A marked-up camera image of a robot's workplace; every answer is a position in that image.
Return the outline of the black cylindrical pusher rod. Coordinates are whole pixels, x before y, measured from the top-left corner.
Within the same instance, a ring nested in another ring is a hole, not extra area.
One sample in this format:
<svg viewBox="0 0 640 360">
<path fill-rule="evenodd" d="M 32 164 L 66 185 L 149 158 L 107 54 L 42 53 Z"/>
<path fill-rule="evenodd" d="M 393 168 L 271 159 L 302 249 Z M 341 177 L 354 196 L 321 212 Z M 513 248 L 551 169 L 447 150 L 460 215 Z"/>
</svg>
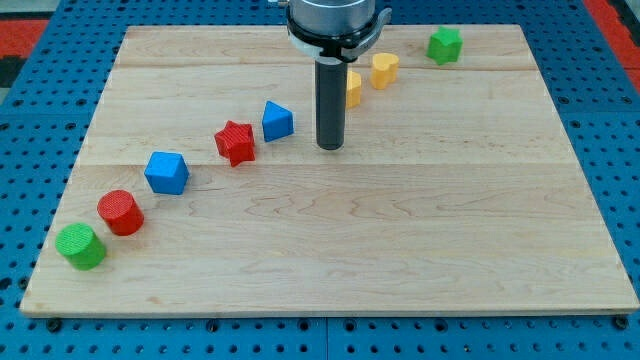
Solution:
<svg viewBox="0 0 640 360">
<path fill-rule="evenodd" d="M 315 63 L 316 142 L 324 150 L 344 143 L 347 64 Z"/>
</svg>

